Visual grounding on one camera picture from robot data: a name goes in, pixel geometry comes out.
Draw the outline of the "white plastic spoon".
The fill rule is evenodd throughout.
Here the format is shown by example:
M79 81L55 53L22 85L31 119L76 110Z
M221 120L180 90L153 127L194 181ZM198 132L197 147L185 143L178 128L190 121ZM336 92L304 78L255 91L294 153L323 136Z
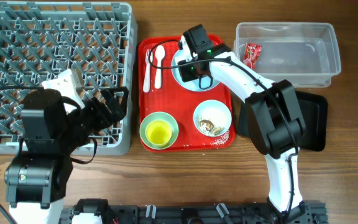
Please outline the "white plastic spoon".
M162 66L162 61L165 58L165 49L162 45L159 45L156 48L155 56L157 59L158 69L156 69L156 73L155 73L154 87L156 89L161 89L161 87L162 87L162 69L160 69L160 67Z

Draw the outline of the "white plastic fork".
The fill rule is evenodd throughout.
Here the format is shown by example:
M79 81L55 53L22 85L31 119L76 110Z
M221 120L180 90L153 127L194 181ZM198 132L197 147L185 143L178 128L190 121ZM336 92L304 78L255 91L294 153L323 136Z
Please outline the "white plastic fork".
M152 63L152 51L150 49L147 49L146 55L145 55L145 75L144 75L144 82L142 90L144 93L148 93L150 91L150 64Z

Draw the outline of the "brown food scraps with rice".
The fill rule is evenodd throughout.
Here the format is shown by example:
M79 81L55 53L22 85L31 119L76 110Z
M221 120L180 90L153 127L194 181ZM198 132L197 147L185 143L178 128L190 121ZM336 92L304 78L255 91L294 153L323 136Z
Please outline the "brown food scraps with rice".
M225 130L225 127L213 123L211 118L204 119L200 114L196 119L196 127L199 132L210 137L219 136Z

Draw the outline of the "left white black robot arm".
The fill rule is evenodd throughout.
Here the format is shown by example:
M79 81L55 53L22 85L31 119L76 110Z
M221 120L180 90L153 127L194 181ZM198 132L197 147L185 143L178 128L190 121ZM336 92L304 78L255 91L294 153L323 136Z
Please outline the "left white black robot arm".
M71 157L80 146L98 145L94 133L125 118L129 90L101 90L104 102L93 97L81 108L58 90L40 89L23 100L25 135L4 174L9 213L16 223L58 223L63 210Z

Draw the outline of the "yellow plastic cup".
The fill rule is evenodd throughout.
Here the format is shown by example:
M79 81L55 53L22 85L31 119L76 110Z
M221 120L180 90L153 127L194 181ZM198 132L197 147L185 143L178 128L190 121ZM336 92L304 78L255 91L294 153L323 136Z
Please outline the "yellow plastic cup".
M147 125L145 135L153 145L165 146L172 137L172 128L164 120L153 120Z

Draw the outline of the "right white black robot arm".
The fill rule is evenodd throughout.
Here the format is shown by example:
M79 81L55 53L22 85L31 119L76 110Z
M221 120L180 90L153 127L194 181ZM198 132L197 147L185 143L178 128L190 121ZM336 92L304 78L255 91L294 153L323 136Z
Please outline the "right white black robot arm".
M245 104L249 137L265 157L270 182L268 202L280 218L292 216L303 202L297 160L306 131L295 89L288 80L274 82L244 65L226 45L203 42L178 44L174 57L182 80L209 76L235 93Z

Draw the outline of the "small light blue bowl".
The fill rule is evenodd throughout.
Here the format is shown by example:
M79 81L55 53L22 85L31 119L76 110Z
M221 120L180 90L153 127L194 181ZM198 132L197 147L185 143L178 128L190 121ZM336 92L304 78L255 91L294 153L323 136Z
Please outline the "small light blue bowl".
M232 123L231 111L224 103L218 100L203 101L195 108L193 113L193 122L195 124L195 127L196 127L196 119L199 114L204 119L211 118L213 123L217 124L218 126L225 127L225 130L223 131L222 134L228 131L229 128L231 127L231 123Z

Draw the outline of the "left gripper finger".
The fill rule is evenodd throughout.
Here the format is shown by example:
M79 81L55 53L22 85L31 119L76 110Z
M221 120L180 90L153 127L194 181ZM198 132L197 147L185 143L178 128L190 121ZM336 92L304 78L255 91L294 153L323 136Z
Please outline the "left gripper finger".
M118 122L124 118L124 100L119 102L115 97L115 93L124 92L123 88L108 88L101 90L106 105L111 112L112 122Z
M115 97L116 93L122 93L121 100ZM129 96L129 90L126 86L112 89L112 106L113 116L115 120L122 120L127 114L127 99Z

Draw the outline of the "red snack wrapper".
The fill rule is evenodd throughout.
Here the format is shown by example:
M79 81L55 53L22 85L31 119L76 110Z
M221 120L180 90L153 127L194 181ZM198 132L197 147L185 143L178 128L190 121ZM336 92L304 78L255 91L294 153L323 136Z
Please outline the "red snack wrapper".
M257 59L262 51L262 46L255 43L246 43L243 63L249 68L254 69Z

